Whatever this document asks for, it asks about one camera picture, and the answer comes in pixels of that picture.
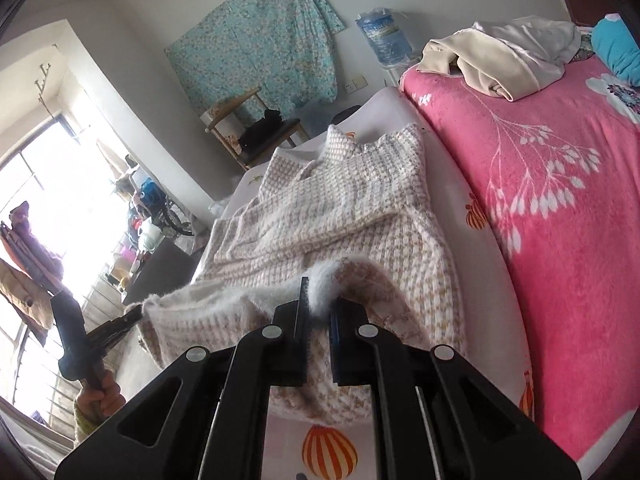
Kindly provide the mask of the left hand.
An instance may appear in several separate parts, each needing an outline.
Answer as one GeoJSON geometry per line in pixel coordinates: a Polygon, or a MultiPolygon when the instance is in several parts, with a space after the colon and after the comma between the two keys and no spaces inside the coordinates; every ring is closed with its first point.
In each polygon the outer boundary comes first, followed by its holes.
{"type": "Polygon", "coordinates": [[[98,388],[91,387],[88,382],[82,383],[76,398],[76,408],[92,422],[104,422],[126,404],[114,374],[107,370],[98,388]]]}

